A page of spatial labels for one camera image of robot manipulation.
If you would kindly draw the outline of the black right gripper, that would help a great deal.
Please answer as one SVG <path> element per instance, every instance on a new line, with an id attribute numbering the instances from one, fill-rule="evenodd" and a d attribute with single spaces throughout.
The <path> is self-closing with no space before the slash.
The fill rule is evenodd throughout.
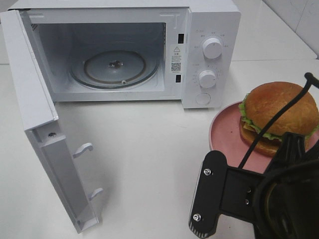
<path id="1" fill-rule="evenodd" d="M 295 165 L 305 153 L 304 135 L 284 133 L 281 146 L 264 171 L 273 172 L 258 185 L 254 197 L 257 238 L 319 237 L 319 162 Z"/>

